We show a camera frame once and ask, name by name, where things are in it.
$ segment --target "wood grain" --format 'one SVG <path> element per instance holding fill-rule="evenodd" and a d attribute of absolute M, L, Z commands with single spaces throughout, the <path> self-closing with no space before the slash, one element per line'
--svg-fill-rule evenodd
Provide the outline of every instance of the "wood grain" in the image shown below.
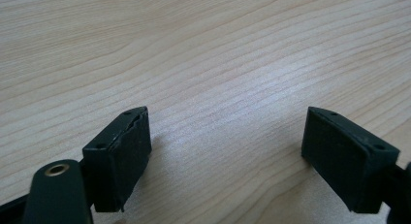
<path fill-rule="evenodd" d="M 151 159 L 95 223 L 385 223 L 300 157 L 308 106 L 411 161 L 411 0 L 0 0 L 0 201 L 148 106 Z"/>

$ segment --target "wooden table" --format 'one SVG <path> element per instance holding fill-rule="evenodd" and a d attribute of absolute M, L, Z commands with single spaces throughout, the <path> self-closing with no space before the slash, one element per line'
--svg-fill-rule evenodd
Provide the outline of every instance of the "wooden table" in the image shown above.
<path fill-rule="evenodd" d="M 411 0 L 0 0 L 0 201 L 148 106 L 153 152 L 95 223 L 385 223 L 300 157 L 308 106 L 411 161 Z"/>

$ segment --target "clamp jaw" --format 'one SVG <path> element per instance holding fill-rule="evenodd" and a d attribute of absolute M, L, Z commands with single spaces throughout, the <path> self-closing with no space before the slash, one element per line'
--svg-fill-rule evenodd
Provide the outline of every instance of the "clamp jaw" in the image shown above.
<path fill-rule="evenodd" d="M 0 207 L 2 223 L 93 223 L 98 212 L 124 210 L 151 152 L 147 107 L 123 112 L 82 149 L 34 174 L 30 193 Z"/>
<path fill-rule="evenodd" d="M 388 223 L 411 223 L 411 164 L 395 164 L 399 150 L 344 116 L 308 108 L 302 157 L 356 213 L 390 208 Z"/>

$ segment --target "metal grommet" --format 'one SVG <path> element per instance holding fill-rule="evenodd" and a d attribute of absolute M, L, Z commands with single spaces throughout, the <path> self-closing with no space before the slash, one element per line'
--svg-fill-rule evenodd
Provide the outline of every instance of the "metal grommet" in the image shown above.
<path fill-rule="evenodd" d="M 64 174 L 69 170 L 70 166 L 68 164 L 57 164 L 48 168 L 45 172 L 46 176 L 59 176 Z"/>

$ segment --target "black plastic block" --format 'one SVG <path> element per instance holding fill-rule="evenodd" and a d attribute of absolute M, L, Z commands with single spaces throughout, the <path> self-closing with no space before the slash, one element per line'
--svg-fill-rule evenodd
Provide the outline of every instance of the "black plastic block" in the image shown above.
<path fill-rule="evenodd" d="M 98 212 L 123 209 L 151 152 L 146 107 L 119 115 L 82 150 L 90 203 Z"/>
<path fill-rule="evenodd" d="M 338 113 L 310 107 L 301 154 L 348 209 L 377 213 L 383 173 L 399 150 Z"/>

